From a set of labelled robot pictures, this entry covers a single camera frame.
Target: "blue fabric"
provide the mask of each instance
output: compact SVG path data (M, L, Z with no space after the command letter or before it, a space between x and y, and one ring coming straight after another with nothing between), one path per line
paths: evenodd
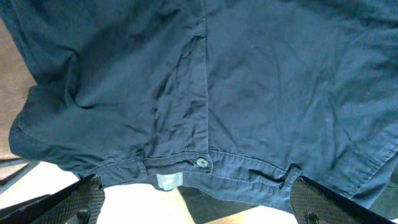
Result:
M299 172L366 207L389 181L394 1L0 2L38 84L14 154L289 212Z

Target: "wooden floor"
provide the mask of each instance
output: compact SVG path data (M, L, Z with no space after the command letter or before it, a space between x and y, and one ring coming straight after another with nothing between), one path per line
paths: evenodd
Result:
M30 86L35 85L20 53L0 21L0 159L11 154L8 135L11 123L21 111ZM0 180L21 166L0 169ZM0 195L0 208L44 194L53 194L77 178L56 165L40 163L9 190ZM106 189L101 223L193 223L177 190L160 192L150 185L134 184ZM293 215L257 207L212 223L296 223Z

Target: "clothing tag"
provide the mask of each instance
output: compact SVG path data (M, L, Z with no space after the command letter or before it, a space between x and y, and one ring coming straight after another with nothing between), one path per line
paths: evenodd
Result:
M178 186L182 186L182 172L169 175L156 174L157 184L164 190L173 190Z

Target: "metal button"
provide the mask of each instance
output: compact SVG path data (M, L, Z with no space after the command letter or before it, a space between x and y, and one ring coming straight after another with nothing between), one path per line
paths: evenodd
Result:
M206 168L206 167L209 166L209 162L206 159L204 159L204 158L199 158L197 160L197 164L198 164L198 166L200 166L202 168Z

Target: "button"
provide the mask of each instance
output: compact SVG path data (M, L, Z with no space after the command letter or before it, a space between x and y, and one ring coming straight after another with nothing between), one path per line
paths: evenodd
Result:
M198 164L198 166L200 166L200 167L202 167L202 168L206 168L206 167L209 166L209 162L207 162L207 160L206 160L206 159L203 159L203 158L199 158L199 159L197 160L197 164Z

